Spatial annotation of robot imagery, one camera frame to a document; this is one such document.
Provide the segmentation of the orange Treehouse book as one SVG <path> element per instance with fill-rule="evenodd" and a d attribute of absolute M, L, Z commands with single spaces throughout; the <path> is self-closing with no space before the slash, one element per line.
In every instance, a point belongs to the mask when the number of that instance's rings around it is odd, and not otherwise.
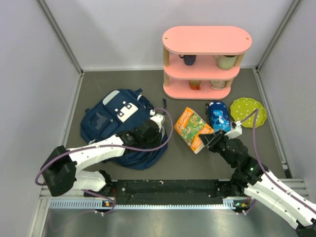
<path fill-rule="evenodd" d="M 178 118 L 174 129 L 195 154 L 204 148 L 199 135 L 214 133 L 213 128 L 189 107 Z"/>

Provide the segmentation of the navy blue backpack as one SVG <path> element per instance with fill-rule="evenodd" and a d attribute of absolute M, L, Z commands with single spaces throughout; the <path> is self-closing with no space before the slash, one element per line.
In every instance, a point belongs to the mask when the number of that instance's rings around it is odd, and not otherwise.
<path fill-rule="evenodd" d="M 132 130 L 151 117 L 154 106 L 141 94 L 142 89 L 116 89 L 93 108 L 85 110 L 80 135 L 88 143 L 100 142 L 121 131 Z M 112 162 L 135 170 L 150 168 L 164 155 L 168 146 L 152 152 L 128 150 Z"/>

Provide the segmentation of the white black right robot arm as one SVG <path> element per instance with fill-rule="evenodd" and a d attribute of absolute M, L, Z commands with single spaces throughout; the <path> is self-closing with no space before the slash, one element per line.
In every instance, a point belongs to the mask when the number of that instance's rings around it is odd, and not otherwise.
<path fill-rule="evenodd" d="M 234 169 L 230 188 L 235 195 L 247 195 L 282 217 L 299 237 L 316 235 L 316 205 L 285 185 L 237 138 L 222 131 L 199 135 L 205 147 L 218 153 Z"/>

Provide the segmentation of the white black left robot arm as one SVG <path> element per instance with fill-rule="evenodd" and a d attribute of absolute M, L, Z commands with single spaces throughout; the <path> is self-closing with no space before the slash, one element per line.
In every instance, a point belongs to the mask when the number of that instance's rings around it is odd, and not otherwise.
<path fill-rule="evenodd" d="M 164 116 L 155 115 L 131 131 L 121 131 L 100 142 L 66 150 L 53 150 L 42 166 L 42 176 L 50 194 L 59 197 L 70 190 L 88 190 L 108 195 L 113 182 L 105 171 L 86 171 L 91 165 L 124 155 L 152 150 L 161 144 Z"/>

